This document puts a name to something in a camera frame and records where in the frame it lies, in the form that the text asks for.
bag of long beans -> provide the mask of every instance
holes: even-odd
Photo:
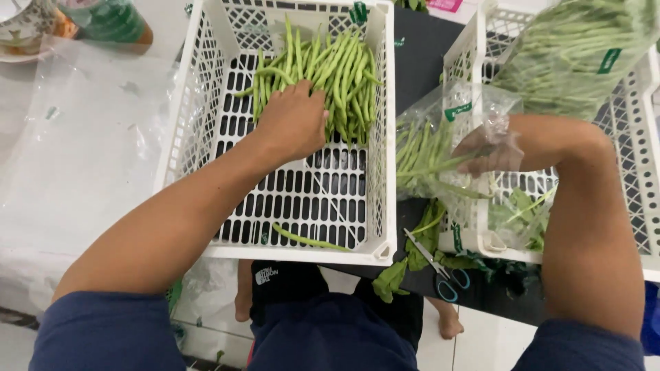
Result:
[[[476,88],[481,89],[480,96],[473,94]],[[481,102],[476,117],[473,99]],[[515,135],[508,131],[508,114],[520,112],[518,95],[492,86],[451,81],[428,93],[397,117],[397,198],[437,197],[450,211],[461,199],[489,198],[457,167],[502,146],[517,151]],[[468,133],[476,145],[456,153]]]
[[[525,111],[591,121],[660,38],[660,0],[562,0],[514,41],[493,78]]]

white plastic crate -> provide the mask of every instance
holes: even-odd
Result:
[[[205,255],[244,259],[391,265],[397,249],[395,194],[394,14],[390,1],[365,1],[360,27],[376,57],[376,122],[367,148],[336,139],[306,160],[269,174],[234,210]],[[251,86],[257,49],[284,46],[284,15],[301,28],[333,37],[352,22],[350,1],[196,0],[183,50],[183,86],[154,192],[231,149],[253,129]],[[271,226],[352,249],[339,252],[283,238]]]
[[[499,5],[495,0],[481,3],[445,55],[444,81],[469,79],[489,83],[495,66],[504,64],[512,42],[533,18],[532,12]],[[653,46],[621,80],[594,119],[594,124],[603,129],[617,149],[621,186],[626,195],[644,277],[656,282],[660,282],[660,146],[651,95],[659,84],[658,58]],[[480,88],[473,91],[476,113],[481,107]],[[515,187],[520,187],[536,200],[551,190],[557,181],[554,169],[497,172],[491,177],[481,177],[479,190],[492,192],[494,198],[464,200],[463,206],[448,216],[445,232],[440,233],[440,247],[453,251],[450,225],[457,222],[461,226],[464,248],[487,257],[540,263],[541,253],[507,246],[501,236],[488,229],[488,207],[508,198]]]

blue scissors handle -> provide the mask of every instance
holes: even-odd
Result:
[[[440,273],[436,273],[433,278],[433,286],[436,294],[446,302],[454,303],[458,300],[458,293]]]
[[[456,271],[462,273],[462,280],[456,277]],[[470,276],[467,275],[467,272],[464,269],[452,269],[451,270],[451,278],[461,287],[463,290],[466,288],[470,287]]]

forearm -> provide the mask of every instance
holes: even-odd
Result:
[[[616,153],[602,133],[588,133],[562,156],[543,255],[548,309],[637,338],[644,279]]]
[[[254,134],[117,221],[72,264],[53,301],[78,290],[164,292],[257,182],[281,165]]]

black table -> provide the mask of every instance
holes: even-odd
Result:
[[[422,13],[395,7],[394,35],[401,46],[395,47],[397,116],[410,105],[436,88],[442,73],[443,55],[449,50],[463,30],[462,24],[431,17]],[[403,229],[413,230],[420,222],[428,200],[411,199],[397,203],[397,253],[395,261],[402,260],[405,253],[406,236]],[[383,267],[345,264],[323,264],[324,266],[356,275],[375,279]],[[531,325],[539,325],[548,317],[543,305],[540,282],[529,285],[527,294],[510,298],[507,286],[511,277],[502,272],[491,283],[484,273],[468,271],[472,284],[468,290],[459,291],[458,305],[495,314]],[[401,288],[425,296],[437,297],[433,285],[433,268],[427,266],[419,272],[407,271]]]

